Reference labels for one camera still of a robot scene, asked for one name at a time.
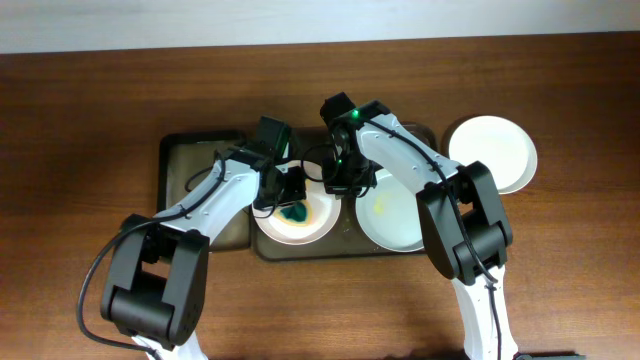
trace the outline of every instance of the robotic arm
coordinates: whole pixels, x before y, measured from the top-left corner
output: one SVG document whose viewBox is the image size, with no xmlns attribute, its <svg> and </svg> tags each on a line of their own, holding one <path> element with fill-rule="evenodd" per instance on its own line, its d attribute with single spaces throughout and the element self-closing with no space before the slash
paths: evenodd
<svg viewBox="0 0 640 360">
<path fill-rule="evenodd" d="M 377 101 L 356 108 L 338 94 L 327 100 L 321 116 L 336 155 L 322 163 L 326 192 L 353 195 L 375 186 L 374 161 L 416 194 L 425 250 L 456 291 L 467 355 L 472 360 L 513 359 L 518 348 L 509 331 L 502 283 L 512 234 L 489 170 L 480 163 L 463 167 L 436 153 Z M 288 126 L 262 118 L 257 139 L 225 152 L 188 196 L 154 217 L 157 223 L 139 228 L 152 219 L 130 216 L 121 231 L 132 232 L 116 245 L 102 317 L 139 345 L 154 349 L 156 358 L 206 359 L 194 329 L 204 304 L 209 244 L 251 203 L 265 209 L 304 198 L 302 169 L 282 166 L 289 136 Z M 471 247 L 450 194 L 473 203 L 473 210 L 462 216 Z M 159 221 L 167 217 L 172 219 Z M 160 259 L 171 264 L 166 279 L 142 266 Z"/>
</svg>

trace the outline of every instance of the white round dish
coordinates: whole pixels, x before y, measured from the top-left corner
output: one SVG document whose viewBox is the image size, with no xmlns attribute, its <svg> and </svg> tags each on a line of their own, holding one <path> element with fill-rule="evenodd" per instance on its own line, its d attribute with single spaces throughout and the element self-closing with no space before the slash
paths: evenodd
<svg viewBox="0 0 640 360">
<path fill-rule="evenodd" d="M 289 162 L 289 167 L 300 166 L 300 161 Z M 319 165 L 305 161 L 304 169 L 309 176 L 322 178 L 322 169 Z M 266 219 L 256 218 L 260 229 L 275 241 L 287 245 L 304 245 L 316 241 L 326 235 L 338 221 L 340 216 L 341 201 L 334 195 L 324 191 L 322 183 L 305 182 L 307 199 L 304 204 L 310 212 L 308 220 L 304 224 L 287 221 L 276 209 L 273 215 Z M 253 214 L 257 217 L 269 215 L 269 211 L 256 210 L 252 207 Z"/>
<path fill-rule="evenodd" d="M 497 116 L 462 123 L 449 140 L 449 158 L 462 165 L 480 161 L 491 171 L 500 194 L 522 189 L 533 179 L 538 154 L 521 127 Z"/>
<path fill-rule="evenodd" d="M 386 169 L 376 172 L 376 180 L 375 188 L 356 199 L 356 217 L 364 233 L 388 250 L 423 249 L 415 195 Z"/>
</svg>

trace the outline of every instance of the white wall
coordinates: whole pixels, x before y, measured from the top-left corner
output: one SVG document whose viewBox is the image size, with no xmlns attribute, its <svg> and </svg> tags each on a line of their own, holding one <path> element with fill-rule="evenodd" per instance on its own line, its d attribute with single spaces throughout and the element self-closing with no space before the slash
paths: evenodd
<svg viewBox="0 0 640 360">
<path fill-rule="evenodd" d="M 640 0 L 0 0 L 0 53 L 640 29 Z"/>
</svg>

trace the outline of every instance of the wooden table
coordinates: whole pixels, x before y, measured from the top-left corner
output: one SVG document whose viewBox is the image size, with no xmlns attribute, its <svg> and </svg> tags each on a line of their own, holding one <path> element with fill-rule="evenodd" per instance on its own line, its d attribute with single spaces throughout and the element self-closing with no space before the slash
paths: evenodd
<svg viewBox="0 0 640 360">
<path fill-rule="evenodd" d="M 378 98 L 441 138 L 475 114 L 520 124 L 532 183 L 503 197 L 506 298 L 525 352 L 640 357 L 640 34 L 493 37 L 0 56 L 0 353 L 143 359 L 77 329 L 85 271 L 130 213 L 153 215 L 158 144 L 321 126 L 323 100 Z M 98 313 L 88 326 L 120 336 Z M 453 289 L 427 258 L 268 264 L 210 258 L 198 325 L 213 358 L 380 358 L 462 349 Z"/>
</svg>

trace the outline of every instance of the empty white plate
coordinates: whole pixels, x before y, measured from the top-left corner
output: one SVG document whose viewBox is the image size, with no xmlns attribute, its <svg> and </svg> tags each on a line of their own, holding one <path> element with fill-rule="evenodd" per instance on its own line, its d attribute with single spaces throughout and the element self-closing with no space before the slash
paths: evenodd
<svg viewBox="0 0 640 360">
<path fill-rule="evenodd" d="M 497 116 L 478 116 L 462 123 L 449 141 L 449 158 L 462 165 L 483 163 L 500 194 L 522 189 L 538 167 L 538 154 L 529 135 Z"/>
<path fill-rule="evenodd" d="M 356 199 L 356 217 L 380 247 L 398 252 L 424 248 L 416 197 L 388 170 L 376 172 L 378 185 Z"/>
<path fill-rule="evenodd" d="M 300 161 L 289 162 L 289 167 L 300 166 Z M 315 179 L 322 178 L 319 165 L 305 161 L 304 170 Z M 304 223 L 287 221 L 276 209 L 273 215 L 266 219 L 256 218 L 260 229 L 275 241 L 287 245 L 304 245 L 323 237 L 333 228 L 340 216 L 341 201 L 334 195 L 324 191 L 324 184 L 306 180 L 307 199 L 303 200 L 307 208 L 308 219 Z M 269 215 L 269 211 L 252 208 L 257 217 Z"/>
</svg>

